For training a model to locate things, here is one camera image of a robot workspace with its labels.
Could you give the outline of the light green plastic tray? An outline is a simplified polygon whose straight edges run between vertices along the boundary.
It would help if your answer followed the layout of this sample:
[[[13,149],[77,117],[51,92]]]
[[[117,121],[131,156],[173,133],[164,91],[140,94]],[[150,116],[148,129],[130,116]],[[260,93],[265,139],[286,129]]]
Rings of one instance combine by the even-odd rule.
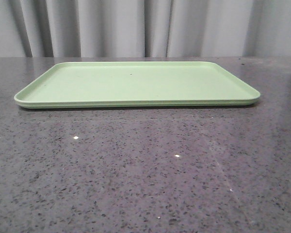
[[[260,92],[203,61],[65,62],[15,94],[28,109],[246,106]]]

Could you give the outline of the grey pleated curtain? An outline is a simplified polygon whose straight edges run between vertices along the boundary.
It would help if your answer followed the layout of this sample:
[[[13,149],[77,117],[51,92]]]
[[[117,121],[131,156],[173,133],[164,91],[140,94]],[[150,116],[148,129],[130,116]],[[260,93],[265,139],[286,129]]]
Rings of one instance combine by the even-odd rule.
[[[291,0],[0,0],[0,57],[291,56]]]

